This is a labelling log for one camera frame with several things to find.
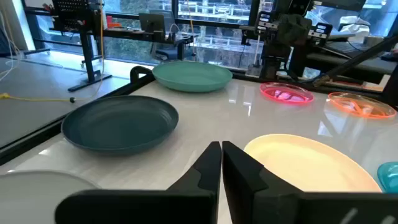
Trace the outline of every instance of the table surface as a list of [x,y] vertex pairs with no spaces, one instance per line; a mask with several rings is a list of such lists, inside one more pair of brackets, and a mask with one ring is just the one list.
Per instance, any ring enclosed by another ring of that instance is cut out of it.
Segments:
[[[335,57],[332,55],[327,55],[327,54],[320,54],[320,53],[311,53],[307,55],[308,59],[311,60],[317,60],[321,62],[330,62],[335,65],[341,65],[342,63],[345,63],[348,61],[348,59],[341,58],[341,57]],[[385,60],[381,60],[380,58],[371,58],[369,60],[366,60],[362,62],[361,64],[357,65],[356,68],[362,69],[362,70],[368,70],[371,72],[377,72],[380,74],[391,74],[395,67],[397,66],[397,62],[388,62]]]
[[[376,180],[379,165],[398,161],[397,118],[357,118],[335,109],[320,93],[314,93],[309,105],[283,105],[265,98],[258,83],[233,80],[223,90],[204,94],[169,90],[154,81],[132,95],[153,96],[177,109],[180,121],[161,145],[134,156],[106,157],[75,148],[59,134],[1,166],[0,174],[60,170],[104,189],[166,189],[210,142],[231,141],[243,149],[250,140],[275,133],[296,134],[334,147]],[[218,223],[231,223],[222,183],[219,203]]]
[[[8,60],[0,58],[0,72],[10,68],[6,65]],[[95,93],[99,83],[73,93],[68,91],[68,88],[79,84],[85,78],[87,78],[85,72],[20,62],[17,68],[0,82],[0,94],[8,93],[21,98],[40,99],[88,98]],[[128,83],[129,80],[122,78],[106,79],[94,98],[76,101],[76,103],[0,100],[0,108],[2,108],[0,112],[0,147]]]

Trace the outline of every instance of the white plate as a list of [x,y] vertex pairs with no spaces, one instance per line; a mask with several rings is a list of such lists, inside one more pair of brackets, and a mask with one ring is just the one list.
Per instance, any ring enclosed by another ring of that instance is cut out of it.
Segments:
[[54,211],[64,198],[96,188],[87,180],[54,171],[0,175],[0,223],[54,224]]
[[252,140],[244,151],[267,170],[306,192],[381,192],[360,165],[318,141],[270,134]]

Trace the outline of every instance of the chair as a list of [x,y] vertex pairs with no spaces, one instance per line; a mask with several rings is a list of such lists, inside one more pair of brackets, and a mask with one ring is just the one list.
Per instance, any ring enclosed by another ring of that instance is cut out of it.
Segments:
[[[175,24],[174,13],[172,11],[167,10],[150,10],[149,13],[151,14],[158,14],[164,16],[164,24],[165,24],[165,32],[166,34],[171,32],[178,32],[178,28],[173,26]],[[151,55],[156,60],[177,60],[177,46],[172,44],[160,44],[160,43],[153,43],[151,47]],[[184,58],[192,56],[193,51],[185,49],[184,51]]]

